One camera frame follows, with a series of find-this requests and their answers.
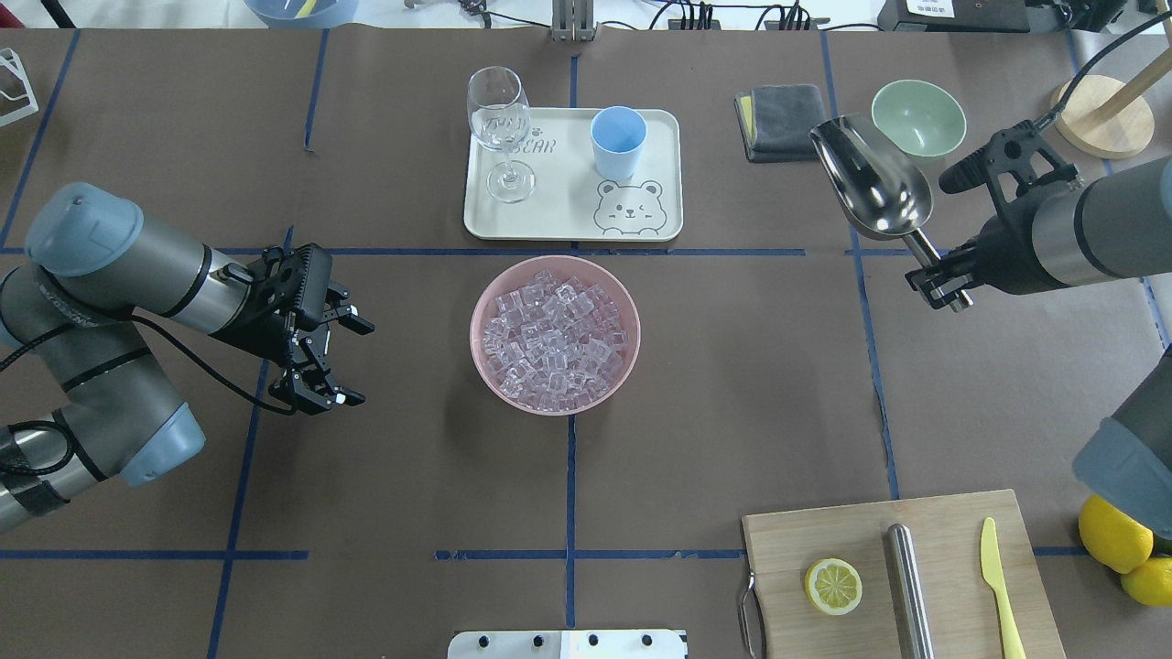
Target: gray cloth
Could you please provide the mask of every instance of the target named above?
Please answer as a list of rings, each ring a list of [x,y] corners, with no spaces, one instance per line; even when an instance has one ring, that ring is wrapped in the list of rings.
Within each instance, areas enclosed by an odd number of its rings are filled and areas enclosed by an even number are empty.
[[[810,129],[826,121],[822,104],[822,90],[813,84],[781,84],[755,87],[749,93],[752,101],[752,124],[755,135],[750,140],[749,127],[741,111],[741,98],[736,97],[737,120],[744,138],[745,156],[755,163],[812,161],[817,158]]]

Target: white plastic bracket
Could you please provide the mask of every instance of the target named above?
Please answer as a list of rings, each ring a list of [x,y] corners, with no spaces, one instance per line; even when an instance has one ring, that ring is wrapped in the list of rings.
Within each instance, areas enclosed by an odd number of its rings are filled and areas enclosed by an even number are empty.
[[[594,0],[553,0],[554,41],[594,41]]]
[[[39,109],[20,55],[12,48],[0,49],[0,125],[25,118]]]
[[[461,632],[448,659],[687,659],[688,634],[674,630]]]

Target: green bowl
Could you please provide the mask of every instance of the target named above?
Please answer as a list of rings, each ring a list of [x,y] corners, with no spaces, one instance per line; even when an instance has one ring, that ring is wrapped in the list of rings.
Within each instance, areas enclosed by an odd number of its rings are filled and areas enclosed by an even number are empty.
[[[922,80],[897,80],[871,101],[871,121],[905,154],[939,158],[965,141],[968,124],[956,98]]]

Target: pink bowl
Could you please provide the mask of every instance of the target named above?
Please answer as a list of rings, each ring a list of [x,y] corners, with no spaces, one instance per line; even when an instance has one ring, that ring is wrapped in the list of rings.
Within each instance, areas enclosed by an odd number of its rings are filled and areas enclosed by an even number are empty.
[[[619,324],[622,325],[622,328],[627,332],[627,347],[622,351],[622,372],[614,381],[614,386],[597,401],[570,412],[541,412],[538,409],[530,409],[510,399],[497,388],[497,383],[493,381],[492,375],[489,373],[488,365],[485,364],[489,355],[484,353],[484,326],[489,322],[490,318],[497,314],[496,299],[509,291],[520,288],[525,284],[530,283],[533,279],[533,276],[543,270],[548,270],[559,280],[578,277],[585,286],[591,286],[592,284],[601,286],[606,293],[611,295],[611,299],[614,300],[615,306],[619,307]],[[507,402],[517,409],[530,414],[539,414],[541,416],[567,416],[570,414],[578,414],[579,412],[586,412],[587,409],[611,398],[611,395],[619,390],[619,387],[627,381],[627,375],[631,374],[631,368],[635,365],[635,358],[639,356],[639,344],[641,340],[642,334],[641,325],[639,324],[639,311],[635,308],[635,301],[631,299],[631,293],[627,292],[626,286],[624,286],[621,281],[615,279],[613,274],[607,272],[600,265],[577,257],[564,256],[532,258],[518,263],[498,274],[497,278],[489,284],[489,287],[484,290],[484,293],[481,294],[481,299],[476,301],[476,310],[472,312],[472,322],[468,331],[468,341],[472,349],[472,361],[476,364],[476,371],[481,374],[481,379],[484,380],[484,383],[488,385],[489,388],[492,389],[492,393],[497,394],[500,400]]]

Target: yellow lemon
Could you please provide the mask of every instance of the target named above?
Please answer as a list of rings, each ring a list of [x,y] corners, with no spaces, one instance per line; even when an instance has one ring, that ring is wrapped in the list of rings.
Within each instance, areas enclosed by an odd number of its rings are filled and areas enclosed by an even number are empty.
[[[1172,606],[1172,558],[1149,558],[1119,577],[1123,590],[1146,606]]]
[[[1078,514],[1078,536],[1096,561],[1120,575],[1152,555],[1152,531],[1098,495],[1091,495]]]
[[[805,591],[818,611],[843,616],[854,611],[863,599],[863,579],[850,563],[823,558],[806,570]]]

